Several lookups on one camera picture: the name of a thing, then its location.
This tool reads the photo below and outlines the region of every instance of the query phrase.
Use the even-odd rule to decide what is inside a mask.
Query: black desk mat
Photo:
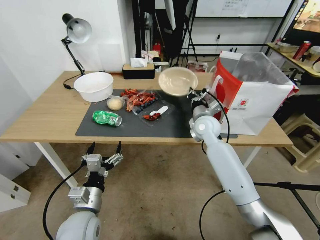
[[[119,96],[123,90],[113,90],[113,95]],[[84,116],[76,136],[96,136],[96,137],[171,137],[171,138],[191,138],[189,120],[192,118],[190,100],[184,97],[173,97],[157,90],[162,100],[173,104],[176,109],[167,115],[162,121],[150,127],[145,124],[133,112],[126,112],[125,106],[120,111],[114,111],[122,117],[119,127],[112,127],[107,124],[100,125],[92,120],[95,110],[110,111],[107,107],[107,100],[91,103]],[[237,138],[238,135],[230,134],[230,138]]]

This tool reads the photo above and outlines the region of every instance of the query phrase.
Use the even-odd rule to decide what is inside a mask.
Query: plastic stool
[[[320,136],[320,130],[316,127],[316,124],[305,114],[302,114],[300,117],[289,123],[283,128],[283,131],[289,135],[302,125],[310,127],[315,134]],[[294,145],[285,148],[296,158],[296,162],[293,164],[293,167],[298,171],[305,173],[317,166],[320,166],[320,142],[315,144],[307,153],[301,152]]]

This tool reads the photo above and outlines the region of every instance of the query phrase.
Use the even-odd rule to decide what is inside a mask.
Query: logo on bag
[[[240,99],[240,101],[232,108],[232,110],[246,110],[248,98]]]
[[[238,103],[238,107],[246,107],[248,104],[248,99],[241,99],[240,102]]]

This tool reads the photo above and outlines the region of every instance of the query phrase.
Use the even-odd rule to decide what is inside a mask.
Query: whiteboard
[[[198,0],[196,17],[283,17],[291,0]]]

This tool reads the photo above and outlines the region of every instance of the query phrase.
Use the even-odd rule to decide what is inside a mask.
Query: tissue
[[[146,67],[147,63],[148,60],[144,58],[130,58],[131,67]]]

